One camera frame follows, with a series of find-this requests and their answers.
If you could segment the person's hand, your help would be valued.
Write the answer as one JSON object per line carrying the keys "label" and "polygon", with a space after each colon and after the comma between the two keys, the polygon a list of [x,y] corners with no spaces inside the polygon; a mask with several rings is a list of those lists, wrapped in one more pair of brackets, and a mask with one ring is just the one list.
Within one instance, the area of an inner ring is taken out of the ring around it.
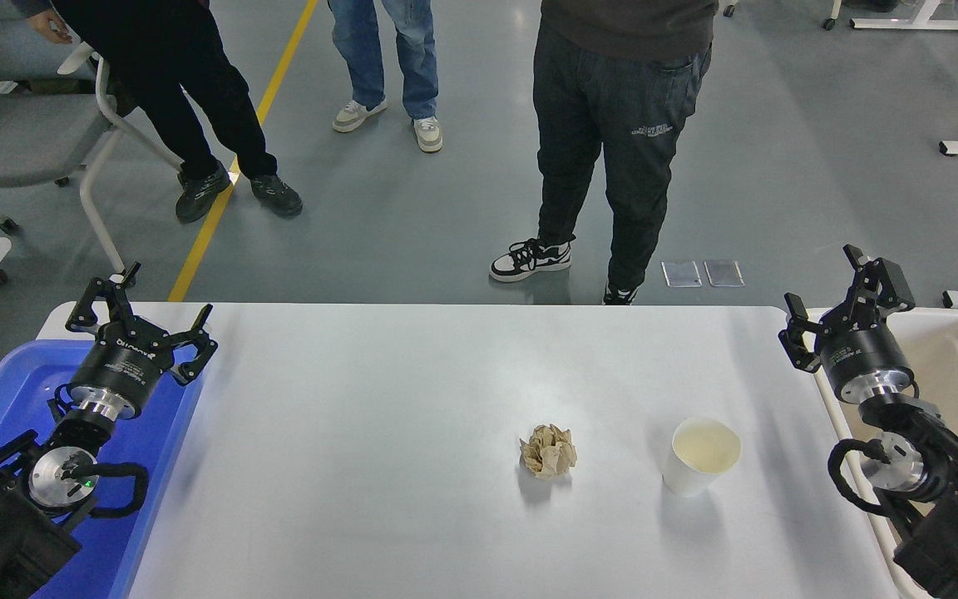
{"label": "person's hand", "polygon": [[73,43],[72,35],[63,18],[53,8],[47,8],[26,18],[27,24],[51,44]]}

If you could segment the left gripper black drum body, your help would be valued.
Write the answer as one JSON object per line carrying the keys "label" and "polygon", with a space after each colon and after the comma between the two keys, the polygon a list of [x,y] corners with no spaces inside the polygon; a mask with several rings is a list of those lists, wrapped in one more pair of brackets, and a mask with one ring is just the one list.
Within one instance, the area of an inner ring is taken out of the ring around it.
{"label": "left gripper black drum body", "polygon": [[174,363],[167,344],[130,338],[123,326],[102,326],[70,379],[70,399],[76,407],[102,414],[142,414],[160,377]]}

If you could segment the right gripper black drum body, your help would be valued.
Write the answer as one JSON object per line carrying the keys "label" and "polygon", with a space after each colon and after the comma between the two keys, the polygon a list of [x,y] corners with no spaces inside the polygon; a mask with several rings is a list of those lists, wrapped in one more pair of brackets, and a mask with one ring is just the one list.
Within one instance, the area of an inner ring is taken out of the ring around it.
{"label": "right gripper black drum body", "polygon": [[815,341],[815,352],[830,388],[843,403],[897,394],[915,383],[915,372],[885,325],[831,333]]}

